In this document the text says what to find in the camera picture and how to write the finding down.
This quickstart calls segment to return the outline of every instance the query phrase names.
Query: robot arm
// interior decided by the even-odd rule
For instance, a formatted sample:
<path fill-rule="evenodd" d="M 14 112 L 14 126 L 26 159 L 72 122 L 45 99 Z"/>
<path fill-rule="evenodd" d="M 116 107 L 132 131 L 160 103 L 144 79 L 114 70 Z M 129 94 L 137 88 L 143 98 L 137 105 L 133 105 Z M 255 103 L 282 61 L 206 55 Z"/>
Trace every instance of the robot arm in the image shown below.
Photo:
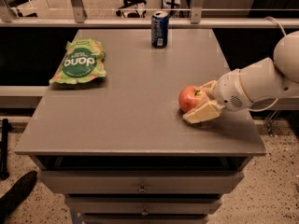
<path fill-rule="evenodd" d="M 263 59 L 224 74 L 203 85 L 208 99 L 184 114 L 190 123 L 214 119 L 223 109 L 238 111 L 269 98 L 299 94 L 299 32 L 284 36 L 274 51 L 274 61 Z"/>

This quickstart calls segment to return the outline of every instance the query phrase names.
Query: soda can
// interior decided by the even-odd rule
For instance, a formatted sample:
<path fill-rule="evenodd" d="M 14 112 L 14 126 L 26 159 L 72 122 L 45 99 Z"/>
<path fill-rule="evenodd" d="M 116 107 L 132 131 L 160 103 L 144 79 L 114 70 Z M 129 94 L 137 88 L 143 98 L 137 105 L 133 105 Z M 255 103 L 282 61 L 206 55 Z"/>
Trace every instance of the soda can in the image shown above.
<path fill-rule="evenodd" d="M 151 45 L 156 49 L 167 46 L 169 16 L 165 11 L 156 11 L 151 17 Z"/>

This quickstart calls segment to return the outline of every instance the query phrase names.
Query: tabletop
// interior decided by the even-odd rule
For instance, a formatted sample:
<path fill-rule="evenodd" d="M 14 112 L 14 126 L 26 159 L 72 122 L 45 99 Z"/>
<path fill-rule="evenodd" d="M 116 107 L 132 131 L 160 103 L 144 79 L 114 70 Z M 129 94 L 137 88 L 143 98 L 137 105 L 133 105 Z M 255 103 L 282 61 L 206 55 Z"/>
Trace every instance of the tabletop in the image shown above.
<path fill-rule="evenodd" d="M 151 46 L 150 29 L 79 30 L 76 38 L 103 43 L 107 77 L 75 89 L 49 86 L 16 153 L 264 155 L 248 110 L 195 125 L 182 118 L 180 91 L 229 71 L 212 30 L 169 29 L 165 49 Z"/>

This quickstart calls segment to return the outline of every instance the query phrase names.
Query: green snack bag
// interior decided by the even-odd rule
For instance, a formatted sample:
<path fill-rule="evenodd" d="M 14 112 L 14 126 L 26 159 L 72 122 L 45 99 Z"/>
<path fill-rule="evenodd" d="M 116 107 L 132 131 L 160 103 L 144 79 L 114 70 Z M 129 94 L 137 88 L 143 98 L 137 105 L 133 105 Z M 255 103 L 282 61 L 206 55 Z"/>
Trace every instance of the green snack bag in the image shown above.
<path fill-rule="evenodd" d="M 66 54 L 49 84 L 54 82 L 86 83 L 97 77 L 105 77 L 102 63 L 105 51 L 101 42 L 78 39 L 66 45 Z"/>

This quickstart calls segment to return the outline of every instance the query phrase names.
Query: red apple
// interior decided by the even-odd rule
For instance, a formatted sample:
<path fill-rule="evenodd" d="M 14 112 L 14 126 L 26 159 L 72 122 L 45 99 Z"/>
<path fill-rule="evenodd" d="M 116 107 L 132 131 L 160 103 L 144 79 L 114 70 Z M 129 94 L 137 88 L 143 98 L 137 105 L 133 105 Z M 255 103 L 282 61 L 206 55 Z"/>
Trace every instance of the red apple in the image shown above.
<path fill-rule="evenodd" d="M 185 113 L 195 108 L 207 97 L 203 88 L 198 86 L 188 86 L 183 89 L 178 97 L 179 106 Z"/>

